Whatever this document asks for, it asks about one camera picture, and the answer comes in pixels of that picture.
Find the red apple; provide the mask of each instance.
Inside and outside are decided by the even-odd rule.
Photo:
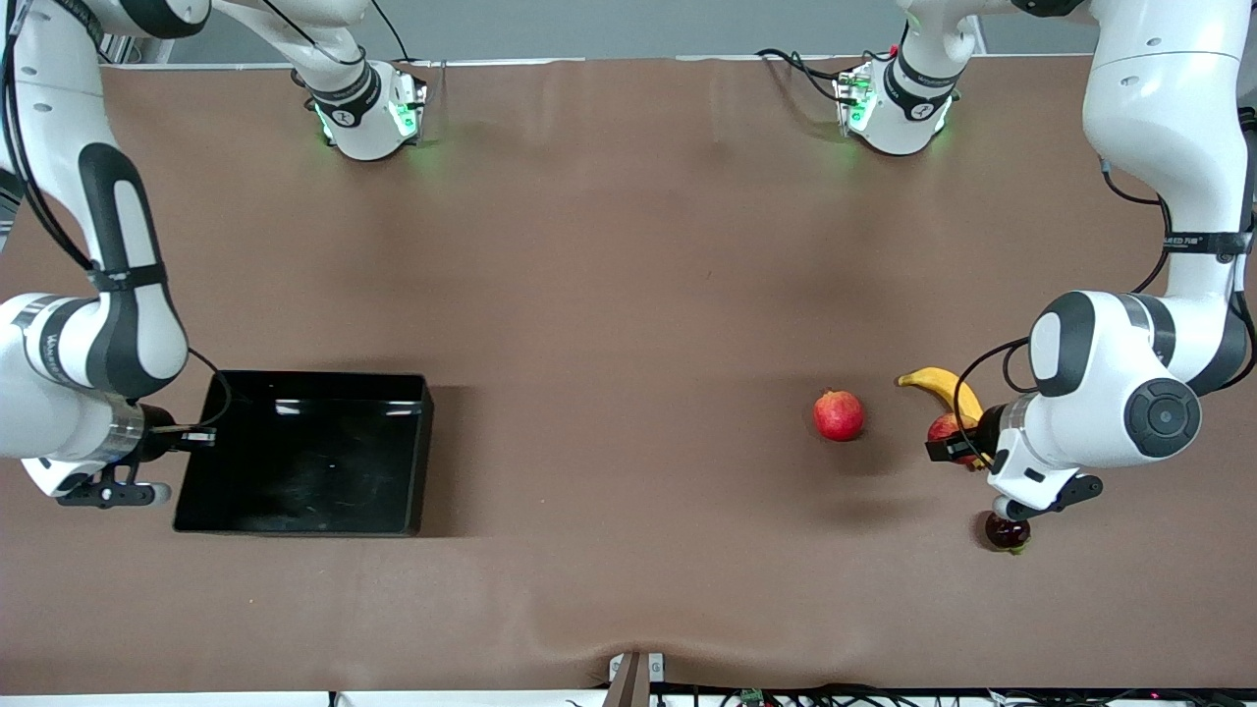
[[[964,429],[967,430],[978,426],[978,421],[974,420],[973,418],[967,418],[962,415],[960,420],[964,421]],[[925,439],[928,442],[938,442],[940,439],[947,439],[958,431],[960,431],[960,428],[957,426],[955,424],[955,415],[953,415],[952,413],[943,413],[930,425],[930,430],[925,433]],[[973,464],[977,460],[978,460],[977,454],[969,454],[967,457],[960,457],[959,459],[954,459],[953,463],[968,465]]]
[[[1006,521],[988,512],[984,530],[991,545],[1013,555],[1024,552],[1026,543],[1029,542],[1029,521]]]
[[[830,390],[812,406],[812,420],[825,439],[850,442],[864,430],[864,405],[851,392]]]

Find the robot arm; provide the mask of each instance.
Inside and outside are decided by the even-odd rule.
[[[16,91],[4,138],[20,131],[28,176],[79,225],[98,294],[0,304],[0,457],[21,458],[62,496],[136,448],[148,410],[133,400],[166,386],[187,356],[143,182],[106,118],[98,33],[182,36],[209,3],[34,0],[14,23],[18,6],[5,4],[3,25]],[[6,143],[0,166],[19,174],[19,153]]]
[[[840,82],[843,131],[887,155],[911,155],[943,130],[952,92],[977,48],[969,15],[1013,13],[1009,0],[896,0],[908,14],[899,50]]]
[[[1100,23],[1084,103],[1097,152],[1160,194],[1172,233],[1165,294],[1071,292],[1035,323],[1038,392],[988,411],[997,513],[1061,509],[1097,479],[1082,467],[1178,454],[1200,426],[1199,398],[1244,359],[1244,264],[1252,238],[1248,161],[1236,77],[1244,0],[1094,0]]]
[[[346,26],[366,0],[215,0],[292,62],[310,92],[329,143],[354,160],[380,160],[420,137],[426,87],[385,62],[368,62]]]

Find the brown cloth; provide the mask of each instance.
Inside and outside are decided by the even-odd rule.
[[[1251,684],[1257,382],[1021,557],[977,541],[983,478],[926,460],[941,405],[892,385],[1156,260],[1082,135],[1087,64],[975,60],[904,159],[779,62],[425,70],[429,140],[378,164],[287,72],[107,72],[195,346],[429,376],[424,532],[176,535],[4,462],[3,691],[586,687],[626,649],[709,684]],[[89,292],[25,214],[0,287]],[[150,401],[194,421],[207,380]],[[998,361],[974,380],[1012,398]],[[812,429],[826,387],[860,440]]]

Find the black tray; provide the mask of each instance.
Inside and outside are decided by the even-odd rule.
[[[411,536],[432,430],[422,376],[222,371],[217,442],[191,453],[180,532]],[[205,416],[222,408],[210,382]]]

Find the yellow banana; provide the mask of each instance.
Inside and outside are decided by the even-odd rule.
[[[952,408],[952,398],[955,392],[955,384],[959,380],[959,376],[947,369],[926,366],[908,375],[899,376],[895,380],[895,385],[900,387],[911,385],[929,390],[934,395],[941,398],[943,401],[947,403],[948,408]],[[982,419],[982,403],[978,403],[978,395],[973,392],[973,389],[969,387],[969,384],[967,382],[960,384],[959,403],[962,415],[974,420]]]

